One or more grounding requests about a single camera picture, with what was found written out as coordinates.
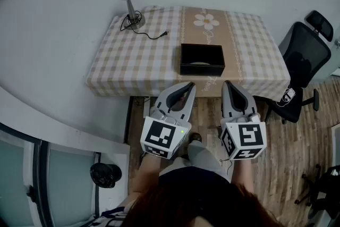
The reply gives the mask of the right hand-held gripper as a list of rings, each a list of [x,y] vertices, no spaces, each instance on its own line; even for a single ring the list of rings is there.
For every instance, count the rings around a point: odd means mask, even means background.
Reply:
[[[225,81],[222,85],[220,139],[230,160],[257,158],[267,147],[266,124],[260,121],[254,97],[242,86]],[[243,117],[232,118],[234,112]]]

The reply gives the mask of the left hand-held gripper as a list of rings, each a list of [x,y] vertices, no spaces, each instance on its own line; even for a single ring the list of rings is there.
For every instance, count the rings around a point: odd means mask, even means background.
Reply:
[[[165,159],[173,157],[191,130],[187,121],[195,96],[196,85],[193,82],[177,83],[161,92],[155,102],[157,108],[153,107],[151,115],[144,121],[140,139],[144,152]],[[165,112],[180,112],[180,119]]]

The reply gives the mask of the black tissue box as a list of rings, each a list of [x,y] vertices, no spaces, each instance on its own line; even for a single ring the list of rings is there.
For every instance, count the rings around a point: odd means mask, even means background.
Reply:
[[[221,45],[181,44],[180,75],[220,77],[224,69]]]

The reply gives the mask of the person's right forearm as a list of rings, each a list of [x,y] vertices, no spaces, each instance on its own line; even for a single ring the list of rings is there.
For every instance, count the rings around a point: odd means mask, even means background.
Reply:
[[[234,168],[231,183],[242,185],[247,191],[254,193],[251,160],[235,160],[233,164]]]

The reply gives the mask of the person's left forearm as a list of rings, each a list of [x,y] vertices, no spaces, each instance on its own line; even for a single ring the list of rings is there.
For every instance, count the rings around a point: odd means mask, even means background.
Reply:
[[[161,158],[146,153],[132,181],[132,193],[142,194],[156,186],[161,172]]]

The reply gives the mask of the black table leg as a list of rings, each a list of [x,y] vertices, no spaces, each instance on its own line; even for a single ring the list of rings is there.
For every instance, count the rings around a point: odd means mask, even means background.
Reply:
[[[124,139],[123,139],[124,144],[128,144],[129,128],[130,128],[131,112],[132,112],[133,102],[134,102],[134,97],[130,96],[128,109],[127,109],[127,115],[126,115],[126,122],[125,122]]]

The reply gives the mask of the checked daisy tablecloth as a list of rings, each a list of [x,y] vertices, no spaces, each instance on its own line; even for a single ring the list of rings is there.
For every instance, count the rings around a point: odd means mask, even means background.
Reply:
[[[98,96],[158,96],[192,81],[197,97],[219,97],[222,84],[240,84],[252,95],[281,99],[290,75],[261,17],[185,6],[147,6],[143,27],[122,30],[116,16],[106,32],[86,83]],[[221,45],[220,77],[180,75],[181,44]]]

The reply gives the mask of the person's dark top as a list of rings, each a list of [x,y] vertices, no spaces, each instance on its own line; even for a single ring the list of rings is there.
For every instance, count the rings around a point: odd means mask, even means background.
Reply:
[[[230,184],[221,175],[194,166],[171,170],[159,177],[160,186],[175,186],[190,190],[213,192]]]

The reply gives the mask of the black mesh office chair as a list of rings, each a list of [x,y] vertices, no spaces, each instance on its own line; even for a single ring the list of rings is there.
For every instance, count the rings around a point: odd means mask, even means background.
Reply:
[[[313,96],[303,100],[303,90],[322,66],[330,60],[331,51],[320,36],[331,41],[334,30],[329,21],[316,10],[311,11],[305,17],[305,21],[307,24],[294,23],[281,43],[286,45],[283,59],[291,77],[287,88],[293,88],[295,96],[284,107],[278,107],[275,101],[266,99],[268,110],[265,121],[272,112],[275,112],[282,118],[282,124],[287,121],[296,123],[303,106],[311,104],[314,111],[319,110],[318,91],[314,89]]]

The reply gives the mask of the black cap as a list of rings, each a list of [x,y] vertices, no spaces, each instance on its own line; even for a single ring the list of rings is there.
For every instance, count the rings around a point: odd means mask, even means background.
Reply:
[[[122,178],[121,169],[115,164],[96,163],[90,168],[92,181],[101,188],[114,188]]]

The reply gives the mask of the metal desk lamp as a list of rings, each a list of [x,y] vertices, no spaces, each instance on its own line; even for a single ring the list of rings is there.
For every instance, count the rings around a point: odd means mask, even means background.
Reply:
[[[134,9],[131,0],[123,0],[127,4],[127,18],[123,20],[123,25],[129,30],[137,30],[145,24],[145,18],[141,12]]]

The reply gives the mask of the black chair base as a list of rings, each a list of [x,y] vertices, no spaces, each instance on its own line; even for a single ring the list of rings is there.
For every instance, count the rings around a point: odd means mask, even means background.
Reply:
[[[301,200],[296,199],[294,203],[298,205],[308,198],[306,206],[311,206],[316,211],[325,210],[332,219],[335,219],[340,213],[340,165],[328,168],[323,175],[320,175],[319,164],[316,168],[318,172],[315,181],[310,180],[306,174],[301,175],[308,183],[309,191]]]

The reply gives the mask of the blue striped white fabric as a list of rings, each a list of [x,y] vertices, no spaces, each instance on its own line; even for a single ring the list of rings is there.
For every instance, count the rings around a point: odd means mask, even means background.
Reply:
[[[110,211],[102,212],[101,217],[95,219],[87,227],[121,227],[127,212],[125,207],[117,207]]]

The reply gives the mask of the dark window frame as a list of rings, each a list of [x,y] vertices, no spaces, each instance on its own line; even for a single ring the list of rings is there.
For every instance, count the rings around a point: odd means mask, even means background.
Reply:
[[[0,227],[85,227],[100,216],[90,168],[101,154],[0,123]]]

